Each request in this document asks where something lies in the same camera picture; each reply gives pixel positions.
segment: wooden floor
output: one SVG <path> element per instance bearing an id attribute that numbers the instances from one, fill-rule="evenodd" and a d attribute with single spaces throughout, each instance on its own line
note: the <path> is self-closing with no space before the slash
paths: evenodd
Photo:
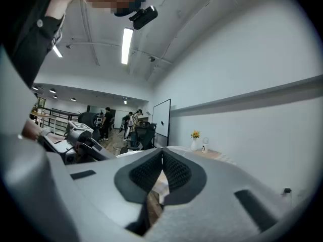
<path id="1" fill-rule="evenodd" d="M 103 140 L 100 142 L 102 147 L 106 148 L 107 151 L 114 154 L 115 156 L 120 155 L 120 150 L 122 147 L 126 147 L 127 145 L 128 147 L 130 147 L 130 142 L 123 141 L 124 131 L 122 131 L 119 135 L 118 132 L 119 130 L 112 129 L 112 131 L 109 132 L 109 140 Z M 150 192 L 147 197 L 147 212 L 149 223 L 152 226 L 163 212 L 159 204 L 159 195 L 156 192 Z"/>

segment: flower vase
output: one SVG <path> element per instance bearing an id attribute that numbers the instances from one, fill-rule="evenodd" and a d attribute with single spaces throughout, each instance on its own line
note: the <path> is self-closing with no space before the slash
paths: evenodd
<path id="1" fill-rule="evenodd" d="M 197 138 L 193 138 L 192 144 L 191 144 L 191 150 L 192 151 L 197 151 Z"/>

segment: fluorescent ceiling light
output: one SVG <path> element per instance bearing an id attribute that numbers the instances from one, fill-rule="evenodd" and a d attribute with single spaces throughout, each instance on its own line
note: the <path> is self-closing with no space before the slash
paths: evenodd
<path id="1" fill-rule="evenodd" d="M 133 34 L 132 29 L 125 28 L 123 32 L 122 54 L 121 54 L 121 63 L 123 63 L 124 65 L 128 64 L 132 34 Z"/>
<path id="2" fill-rule="evenodd" d="M 63 57 L 62 53 L 59 51 L 59 49 L 56 46 L 53 47 L 53 50 L 55 51 L 58 57 Z"/>

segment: white ceiling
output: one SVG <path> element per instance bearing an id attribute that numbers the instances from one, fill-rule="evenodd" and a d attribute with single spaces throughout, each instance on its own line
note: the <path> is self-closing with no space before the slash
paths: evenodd
<path id="1" fill-rule="evenodd" d="M 41 87 L 38 91 L 32 89 L 33 92 L 36 92 L 40 95 L 43 95 L 48 98 L 53 98 L 56 95 L 59 100 L 71 101 L 71 98 L 76 98 L 78 103 L 91 105 L 91 106 L 102 106 L 106 107 L 107 104 L 113 105 L 123 105 L 124 100 L 123 96 L 108 94 L 98 91 L 91 91 L 85 89 L 78 89 L 73 87 L 52 85 L 52 84 L 34 84 L 37 87 Z M 56 94 L 50 93 L 50 89 L 55 89 Z M 142 106 L 146 103 L 144 100 L 127 97 L 127 105 L 129 107 Z"/>
<path id="2" fill-rule="evenodd" d="M 100 65 L 111 74 L 124 71 L 154 84 L 207 29 L 248 1 L 147 0 L 145 6 L 154 5 L 158 17 L 134 32 L 134 50 L 127 66 L 121 64 L 121 45 L 124 28 L 132 27 L 128 17 L 118 18 L 81 0 L 74 1 L 67 9 L 59 49 L 75 63 Z M 66 48 L 67 44 L 71 44 L 71 49 Z M 149 54 L 164 60 L 151 63 Z M 60 58 L 51 56 L 50 62 L 57 60 Z"/>

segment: black sleeve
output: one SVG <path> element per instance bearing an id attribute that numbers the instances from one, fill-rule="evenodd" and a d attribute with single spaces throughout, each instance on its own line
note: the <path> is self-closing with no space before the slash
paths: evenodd
<path id="1" fill-rule="evenodd" d="M 61 22 L 45 17 L 49 3 L 50 0 L 15 0 L 14 7 L 4 10 L 2 42 L 28 87 L 32 86 Z"/>

